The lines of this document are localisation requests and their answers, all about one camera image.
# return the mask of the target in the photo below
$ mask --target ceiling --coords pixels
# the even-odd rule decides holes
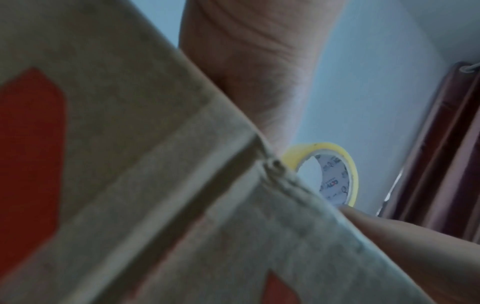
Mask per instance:
[[[480,62],[479,0],[400,0],[449,63]]]

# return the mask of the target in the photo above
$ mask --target curtain rod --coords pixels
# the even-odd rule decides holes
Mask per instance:
[[[473,73],[478,68],[480,68],[480,63],[477,63],[476,65],[472,65],[472,66],[463,66],[460,68],[460,72]]]

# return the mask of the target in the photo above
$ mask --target yellow tape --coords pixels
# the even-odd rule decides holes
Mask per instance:
[[[318,151],[321,154],[321,150],[333,151],[339,154],[343,158],[348,170],[349,178],[351,184],[351,193],[348,199],[348,205],[353,207],[357,200],[357,195],[359,192],[359,173],[357,167],[355,166],[354,160],[352,157],[345,151],[344,148],[339,145],[332,143],[318,143],[318,144],[301,144],[290,147],[287,152],[283,155],[282,161],[293,171],[298,172],[301,164],[306,161],[309,157],[315,155],[315,152]]]

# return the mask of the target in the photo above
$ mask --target maroon curtain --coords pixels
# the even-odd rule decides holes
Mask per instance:
[[[480,243],[480,73],[456,64],[382,217]]]

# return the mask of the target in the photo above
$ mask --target cardboard box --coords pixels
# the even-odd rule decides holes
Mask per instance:
[[[0,4],[0,98],[42,102],[61,176],[2,303],[430,303],[128,3]]]

